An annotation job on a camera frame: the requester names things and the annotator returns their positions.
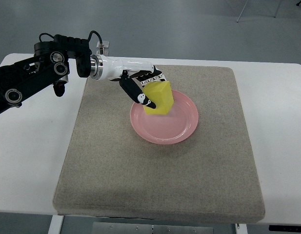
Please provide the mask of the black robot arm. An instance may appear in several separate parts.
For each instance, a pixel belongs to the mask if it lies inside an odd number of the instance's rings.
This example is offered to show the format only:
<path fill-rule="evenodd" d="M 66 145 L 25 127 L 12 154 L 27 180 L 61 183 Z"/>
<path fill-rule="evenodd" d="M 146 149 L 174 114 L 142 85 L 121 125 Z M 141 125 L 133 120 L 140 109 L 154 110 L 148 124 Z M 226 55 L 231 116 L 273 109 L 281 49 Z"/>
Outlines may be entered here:
<path fill-rule="evenodd" d="M 0 114 L 12 107 L 21 107 L 23 101 L 50 85 L 56 96 L 63 96 L 67 83 L 63 78 L 70 73 L 69 59 L 76 61 L 79 77 L 90 76 L 93 70 L 89 46 L 92 35 L 98 35 L 98 32 L 91 31 L 87 39 L 54 35 L 51 41 L 34 45 L 33 57 L 1 66 Z"/>

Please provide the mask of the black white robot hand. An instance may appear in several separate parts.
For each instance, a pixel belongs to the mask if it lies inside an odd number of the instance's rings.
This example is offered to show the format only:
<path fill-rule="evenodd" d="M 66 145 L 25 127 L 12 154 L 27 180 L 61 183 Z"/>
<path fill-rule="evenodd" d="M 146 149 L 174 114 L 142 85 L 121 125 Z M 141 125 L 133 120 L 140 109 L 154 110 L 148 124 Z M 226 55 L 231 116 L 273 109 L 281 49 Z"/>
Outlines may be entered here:
<path fill-rule="evenodd" d="M 142 87 L 145 87 L 150 82 L 166 81 L 162 71 L 157 69 L 155 65 L 146 61 L 111 59 L 104 55 L 98 55 L 92 59 L 97 63 L 97 71 L 92 78 L 117 81 L 135 103 L 156 109 L 156 104 L 134 81 L 134 79 L 138 80 Z"/>

